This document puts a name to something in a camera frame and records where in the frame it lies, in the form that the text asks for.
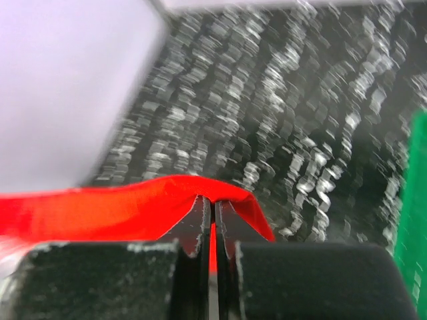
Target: black clamp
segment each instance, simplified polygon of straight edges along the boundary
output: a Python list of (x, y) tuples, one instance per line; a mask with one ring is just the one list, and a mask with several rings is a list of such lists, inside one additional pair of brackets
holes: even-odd
[(37, 246), (0, 283), (0, 319), (209, 319), (213, 223), (220, 320), (418, 319), (383, 248), (269, 243), (202, 196), (156, 242)]

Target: red plastic strip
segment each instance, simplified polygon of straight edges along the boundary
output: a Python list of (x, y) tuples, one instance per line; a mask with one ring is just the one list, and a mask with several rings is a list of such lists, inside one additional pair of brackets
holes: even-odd
[(250, 192), (189, 175), (114, 188), (0, 195), (0, 235), (29, 244), (155, 241), (189, 212), (197, 195), (207, 197), (212, 203), (231, 201), (247, 223), (267, 240), (274, 241), (273, 232)]

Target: green object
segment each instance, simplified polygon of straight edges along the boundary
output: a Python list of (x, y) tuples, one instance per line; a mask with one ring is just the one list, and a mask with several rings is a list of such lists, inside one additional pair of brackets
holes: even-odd
[(414, 118), (394, 259), (427, 320), (427, 113)]

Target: speckled gray surface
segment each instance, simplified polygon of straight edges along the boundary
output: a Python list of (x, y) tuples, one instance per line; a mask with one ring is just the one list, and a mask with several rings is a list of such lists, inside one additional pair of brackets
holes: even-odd
[(391, 247), (427, 6), (229, 8), (172, 17), (96, 186), (173, 173), (253, 191), (280, 239)]

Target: white wall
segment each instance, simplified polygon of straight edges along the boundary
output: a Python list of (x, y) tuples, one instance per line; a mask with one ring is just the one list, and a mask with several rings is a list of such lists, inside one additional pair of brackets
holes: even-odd
[(165, 32), (142, 0), (0, 0), (0, 193), (86, 178)]
[[(227, 5), (257, 5), (263, 7), (291, 7), (296, 3), (311, 3), (325, 5), (336, 3), (340, 5), (354, 5), (361, 3), (387, 3), (390, 0), (159, 0), (163, 6), (171, 12), (179, 13), (186, 9), (204, 10), (220, 9)], [(416, 2), (421, 0), (403, 0), (402, 2)]]

